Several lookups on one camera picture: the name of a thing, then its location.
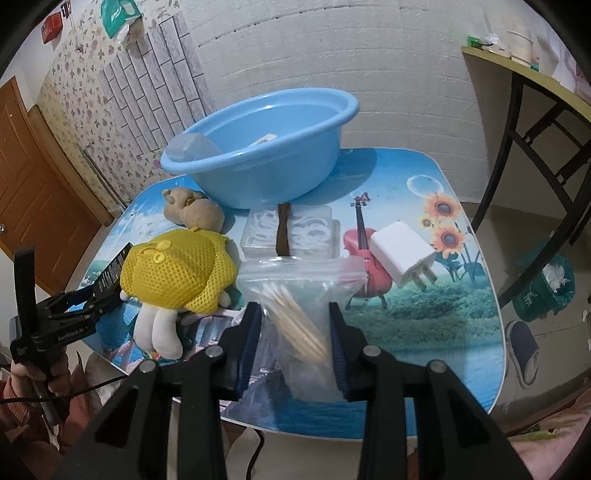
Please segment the wooden skewer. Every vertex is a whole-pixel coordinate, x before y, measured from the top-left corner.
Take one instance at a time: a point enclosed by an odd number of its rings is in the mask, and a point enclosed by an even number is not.
[[[263,306],[271,313],[280,334],[295,349],[298,358],[315,364],[329,360],[328,346],[322,333],[287,288],[275,283],[265,283],[262,291],[256,293],[260,295]]]

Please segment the yellow mesh bag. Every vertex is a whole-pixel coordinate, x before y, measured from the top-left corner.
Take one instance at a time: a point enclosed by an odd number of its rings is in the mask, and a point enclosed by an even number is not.
[[[219,294],[236,280],[228,237],[179,228],[134,246],[121,271],[121,288],[143,303],[212,313]]]

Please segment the tan plush toy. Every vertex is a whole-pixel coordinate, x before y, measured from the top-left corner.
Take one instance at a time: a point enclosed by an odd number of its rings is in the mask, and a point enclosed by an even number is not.
[[[220,206],[203,192],[175,187],[162,192],[166,200],[164,217],[177,225],[220,232],[225,219]]]

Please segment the white cup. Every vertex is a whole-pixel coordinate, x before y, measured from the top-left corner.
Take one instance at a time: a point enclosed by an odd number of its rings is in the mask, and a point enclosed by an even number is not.
[[[534,55],[534,41],[524,34],[507,30],[509,43],[511,44],[511,60],[531,67],[531,58]]]

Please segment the white brick wall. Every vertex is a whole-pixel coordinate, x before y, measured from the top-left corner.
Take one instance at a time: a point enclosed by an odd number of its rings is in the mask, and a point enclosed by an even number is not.
[[[486,187],[509,97],[507,72],[466,62],[460,52],[467,34],[486,33],[483,8],[501,38],[532,15],[522,0],[181,3],[218,108],[287,87],[347,90],[361,111],[343,146],[423,151],[460,199],[474,202]],[[543,113],[535,101],[527,108]],[[531,197],[541,185],[532,182]],[[495,202],[560,215],[551,199],[520,204],[509,192]]]

